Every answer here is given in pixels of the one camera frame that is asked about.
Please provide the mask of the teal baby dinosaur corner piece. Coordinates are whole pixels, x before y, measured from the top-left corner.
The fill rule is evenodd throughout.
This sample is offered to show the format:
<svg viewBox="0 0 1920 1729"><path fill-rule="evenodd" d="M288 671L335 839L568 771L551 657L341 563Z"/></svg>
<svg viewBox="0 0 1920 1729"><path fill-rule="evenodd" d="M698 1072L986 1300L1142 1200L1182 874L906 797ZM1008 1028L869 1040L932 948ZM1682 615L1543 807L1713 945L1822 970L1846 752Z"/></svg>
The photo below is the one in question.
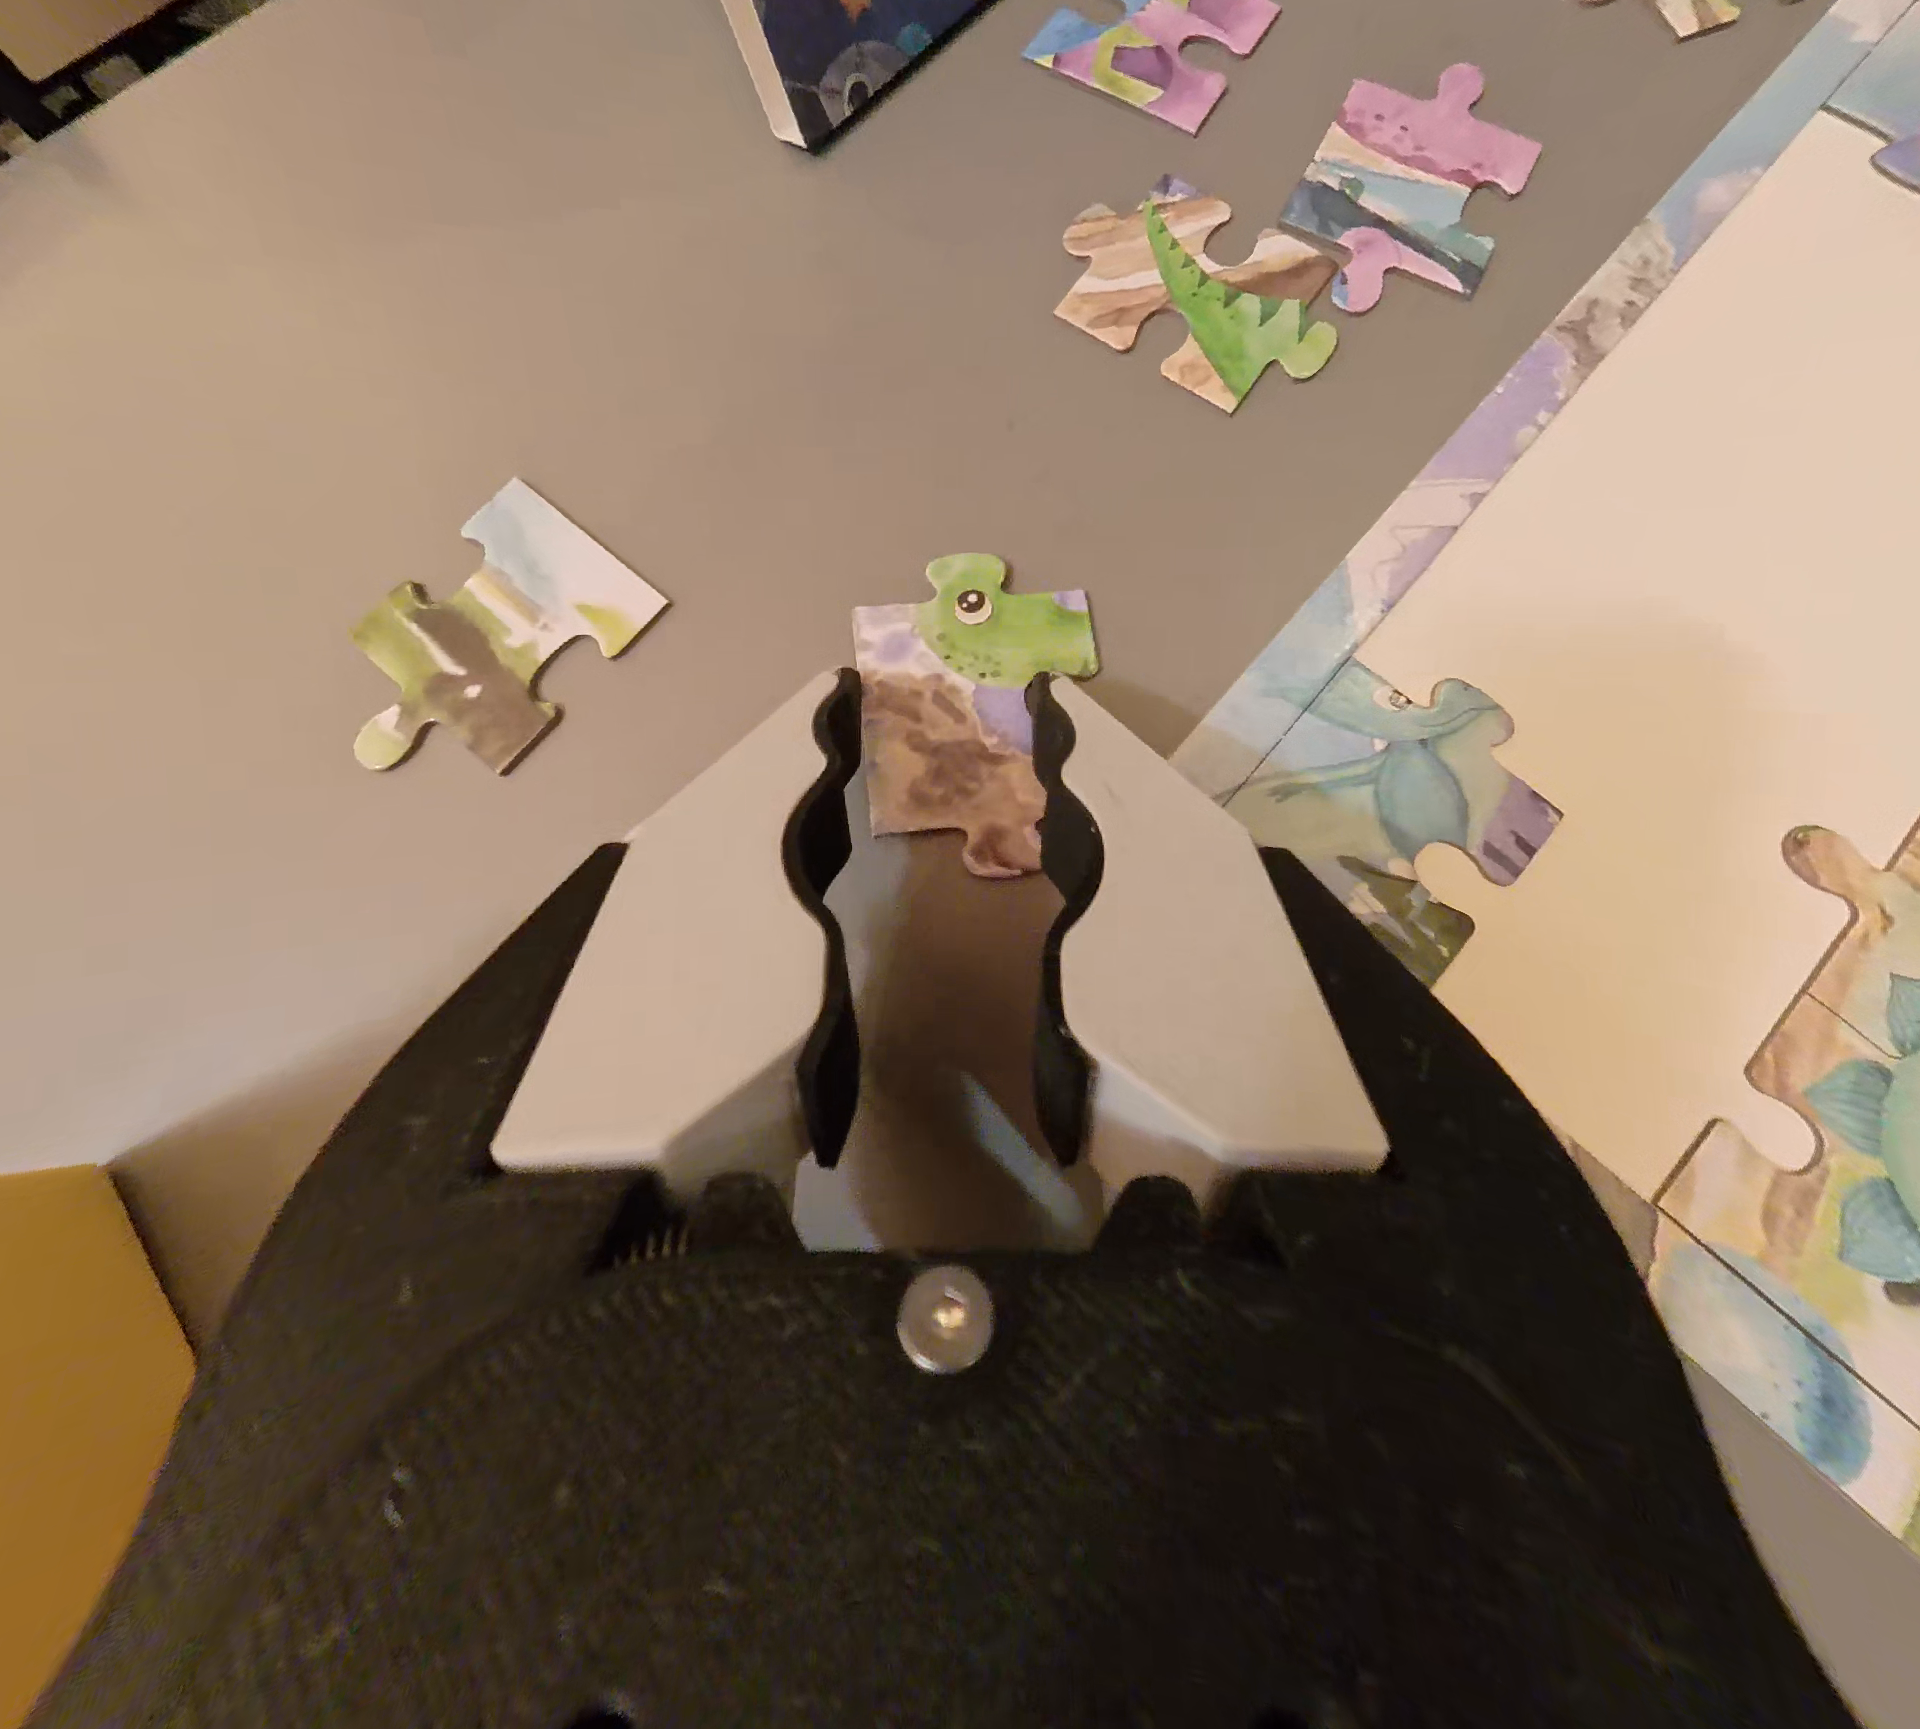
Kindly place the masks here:
<svg viewBox="0 0 1920 1729"><path fill-rule="evenodd" d="M1419 854L1450 849L1507 886L1561 822L1501 764L1513 730L1462 680L1416 701L1348 660L1223 808L1259 846L1295 854L1382 948L1433 984L1476 925L1422 885Z"/></svg>

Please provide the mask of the joined green dinosaur puzzle pieces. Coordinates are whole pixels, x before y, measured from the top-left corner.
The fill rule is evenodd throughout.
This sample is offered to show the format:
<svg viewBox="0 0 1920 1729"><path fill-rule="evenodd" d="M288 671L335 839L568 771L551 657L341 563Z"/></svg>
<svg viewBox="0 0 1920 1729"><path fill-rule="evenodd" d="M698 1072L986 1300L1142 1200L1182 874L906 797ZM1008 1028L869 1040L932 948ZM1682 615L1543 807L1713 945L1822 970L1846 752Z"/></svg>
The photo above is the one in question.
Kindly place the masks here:
<svg viewBox="0 0 1920 1729"><path fill-rule="evenodd" d="M1659 1191L1649 1298L1677 1349L1791 1453L1899 1526L1916 1515L1916 827L1873 861L1785 831L1788 876L1834 937L1774 948L1738 879L1690 902L1690 1062L1810 1131L1780 1167L1730 1114L1701 1121Z"/></svg>

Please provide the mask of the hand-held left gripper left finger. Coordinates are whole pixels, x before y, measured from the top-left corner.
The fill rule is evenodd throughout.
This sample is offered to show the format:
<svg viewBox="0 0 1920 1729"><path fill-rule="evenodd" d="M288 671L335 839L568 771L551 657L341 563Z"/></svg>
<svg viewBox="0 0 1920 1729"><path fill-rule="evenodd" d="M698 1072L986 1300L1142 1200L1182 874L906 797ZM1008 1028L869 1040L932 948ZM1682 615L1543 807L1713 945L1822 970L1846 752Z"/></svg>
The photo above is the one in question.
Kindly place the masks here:
<svg viewBox="0 0 1920 1729"><path fill-rule="evenodd" d="M507 1173L644 1169L790 1188L840 1165L860 1097L844 928L860 675L803 682L636 825L492 1135Z"/></svg>

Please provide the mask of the pink spotted back puzzle piece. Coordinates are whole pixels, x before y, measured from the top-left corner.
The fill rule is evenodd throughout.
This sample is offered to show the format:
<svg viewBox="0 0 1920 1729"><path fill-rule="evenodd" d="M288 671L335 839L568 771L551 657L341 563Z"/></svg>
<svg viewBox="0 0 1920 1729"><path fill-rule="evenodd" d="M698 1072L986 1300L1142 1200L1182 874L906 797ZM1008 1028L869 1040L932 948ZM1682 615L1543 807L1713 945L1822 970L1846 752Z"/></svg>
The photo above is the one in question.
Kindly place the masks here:
<svg viewBox="0 0 1920 1729"><path fill-rule="evenodd" d="M1467 203L1484 185L1517 195L1542 154L1535 138L1478 117L1481 92L1469 62L1443 68L1429 96L1349 83L1280 210L1282 228L1340 250L1327 290L1340 314L1371 309L1394 271L1476 295L1493 240L1467 226Z"/></svg>

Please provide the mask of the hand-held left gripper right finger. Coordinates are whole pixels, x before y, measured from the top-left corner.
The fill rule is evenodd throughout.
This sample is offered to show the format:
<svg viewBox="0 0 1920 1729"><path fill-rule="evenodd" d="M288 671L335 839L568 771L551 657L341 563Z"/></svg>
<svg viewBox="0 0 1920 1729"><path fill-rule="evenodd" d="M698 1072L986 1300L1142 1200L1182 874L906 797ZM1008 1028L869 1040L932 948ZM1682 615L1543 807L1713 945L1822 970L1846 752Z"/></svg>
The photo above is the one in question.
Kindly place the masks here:
<svg viewBox="0 0 1920 1729"><path fill-rule="evenodd" d="M1082 685L1026 688L1043 793L1042 1137L1114 1209L1170 1181L1370 1173L1385 1132L1250 834Z"/></svg>

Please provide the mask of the white puzzle tray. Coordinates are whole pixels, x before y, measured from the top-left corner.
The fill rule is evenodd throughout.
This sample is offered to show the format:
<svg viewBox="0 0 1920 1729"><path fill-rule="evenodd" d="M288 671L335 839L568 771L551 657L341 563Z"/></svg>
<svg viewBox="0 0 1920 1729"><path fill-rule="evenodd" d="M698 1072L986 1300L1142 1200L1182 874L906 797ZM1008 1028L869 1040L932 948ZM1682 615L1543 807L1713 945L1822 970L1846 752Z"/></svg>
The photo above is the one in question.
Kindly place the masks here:
<svg viewBox="0 0 1920 1729"><path fill-rule="evenodd" d="M1772 945L1842 911L1785 831L1916 827L1916 0L1837 0L1177 745L1228 796L1357 660L1456 677L1561 814L1524 876L1431 849L1473 933L1436 997L1649 1213L1703 1119L1811 1132L1688 1058L1671 943L1731 900Z"/></svg>

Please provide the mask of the yellow plastic bin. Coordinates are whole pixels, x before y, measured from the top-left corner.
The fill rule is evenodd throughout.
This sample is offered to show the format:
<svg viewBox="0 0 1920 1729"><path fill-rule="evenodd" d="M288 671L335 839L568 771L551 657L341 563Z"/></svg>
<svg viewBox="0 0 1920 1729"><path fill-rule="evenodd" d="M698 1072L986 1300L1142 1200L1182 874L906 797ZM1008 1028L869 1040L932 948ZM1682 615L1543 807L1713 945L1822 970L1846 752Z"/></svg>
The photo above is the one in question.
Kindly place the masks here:
<svg viewBox="0 0 1920 1729"><path fill-rule="evenodd" d="M194 1356L104 1167L1 1178L1 1723L77 1645L174 1436Z"/></svg>

